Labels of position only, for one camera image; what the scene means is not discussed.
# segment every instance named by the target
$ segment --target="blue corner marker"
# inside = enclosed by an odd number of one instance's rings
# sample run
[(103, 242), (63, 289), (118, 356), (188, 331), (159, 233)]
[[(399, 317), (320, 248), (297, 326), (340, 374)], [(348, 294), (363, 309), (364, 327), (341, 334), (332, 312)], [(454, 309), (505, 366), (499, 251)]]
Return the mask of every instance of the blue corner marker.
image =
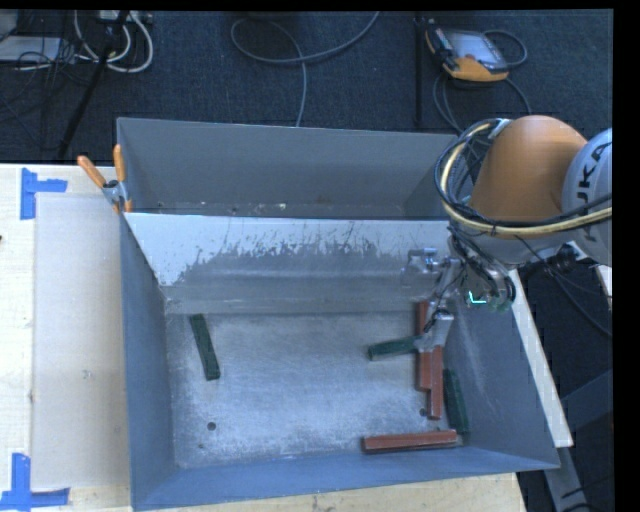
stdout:
[(21, 453), (11, 456), (11, 490), (0, 496), (0, 510), (31, 512), (33, 507), (66, 505), (69, 488), (51, 492), (31, 492), (31, 459)]
[(36, 192), (64, 192), (65, 180), (38, 181), (38, 175), (26, 167), (22, 168), (22, 191), (20, 193), (20, 219), (34, 219), (36, 216)]

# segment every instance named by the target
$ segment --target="black floor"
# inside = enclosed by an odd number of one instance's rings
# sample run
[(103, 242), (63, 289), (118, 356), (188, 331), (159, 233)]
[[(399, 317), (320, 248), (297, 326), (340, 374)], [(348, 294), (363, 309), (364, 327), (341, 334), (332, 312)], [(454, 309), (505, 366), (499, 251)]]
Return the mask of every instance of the black floor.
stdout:
[[(98, 50), (107, 31), (95, 13), (79, 12), (78, 26)], [(145, 25), (153, 41), (150, 66), (129, 73), (107, 68), (83, 112), (78, 106), (95, 76), (95, 63), (70, 58), (29, 71), (16, 69), (29, 66), (26, 58), (3, 62), (0, 162), (72, 163), (84, 153), (97, 164), (111, 165), (120, 116), (455, 133), (456, 127), (480, 119), (535, 113), (556, 117), (587, 139), (612, 126), (612, 9), (422, 12), (424, 20), (493, 31), (510, 62), (523, 56), (512, 36), (527, 50), (509, 81), (474, 90), (447, 87), (446, 96), (441, 90), (434, 96), (441, 70), (429, 55), (416, 61), (425, 47), (420, 40), (416, 45), (416, 22), (422, 18), (412, 11), (378, 17), (370, 11), (275, 14), (152, 11), (152, 23)], [(370, 23), (353, 44), (327, 52)], [(141, 67), (149, 55), (143, 32), (128, 26), (131, 51), (112, 66)], [(22, 10), (17, 33), (62, 37), (70, 43), (68, 56), (79, 44), (73, 11)], [(260, 61), (243, 53), (232, 34), (242, 49), (264, 59), (296, 58), (295, 44), (303, 55), (323, 55), (304, 69), (299, 62)], [(122, 41), (114, 39), (116, 53)], [(445, 98), (453, 119), (438, 109)], [(569, 272), (570, 282), (561, 280), (568, 295), (544, 271), (523, 272), (523, 278), (560, 396), (610, 370), (613, 343), (601, 327), (611, 330), (611, 313), (595, 269), (578, 265)], [(612, 425), (606, 415), (574, 436), (572, 452), (591, 510), (615, 508)], [(543, 474), (519, 478), (530, 512), (553, 510)]]

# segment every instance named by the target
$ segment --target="orange device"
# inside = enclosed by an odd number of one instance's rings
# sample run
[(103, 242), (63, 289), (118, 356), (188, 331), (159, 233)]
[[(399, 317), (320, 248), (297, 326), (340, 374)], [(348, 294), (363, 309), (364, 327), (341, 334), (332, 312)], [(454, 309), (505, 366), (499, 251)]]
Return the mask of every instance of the orange device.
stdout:
[(509, 76), (500, 50), (480, 32), (445, 28), (429, 20), (425, 38), (438, 63), (457, 80), (490, 85)]

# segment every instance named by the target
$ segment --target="gray bin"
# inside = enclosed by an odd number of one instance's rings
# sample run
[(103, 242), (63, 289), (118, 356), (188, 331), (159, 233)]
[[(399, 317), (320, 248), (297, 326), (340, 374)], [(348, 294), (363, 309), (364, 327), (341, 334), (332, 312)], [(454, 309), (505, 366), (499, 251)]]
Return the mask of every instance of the gray bin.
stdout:
[[(366, 436), (448, 428), (421, 414), (414, 333), (448, 254), (433, 164), (449, 135), (118, 120), (134, 212), (121, 221), (136, 510), (542, 470), (559, 461), (509, 311), (452, 305), (445, 366), (460, 446), (365, 454)], [(189, 316), (221, 376), (206, 380)]]

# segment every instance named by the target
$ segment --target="bin floor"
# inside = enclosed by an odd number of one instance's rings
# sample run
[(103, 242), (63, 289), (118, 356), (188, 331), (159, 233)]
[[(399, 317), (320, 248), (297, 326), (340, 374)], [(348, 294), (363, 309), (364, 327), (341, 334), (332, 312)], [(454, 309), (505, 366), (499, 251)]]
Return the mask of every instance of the bin floor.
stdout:
[(363, 436), (444, 426), (421, 413), (413, 354), (367, 358), (369, 345), (413, 333), (412, 311), (206, 319), (221, 369), (209, 381), (188, 315), (167, 316), (181, 467), (356, 452)]

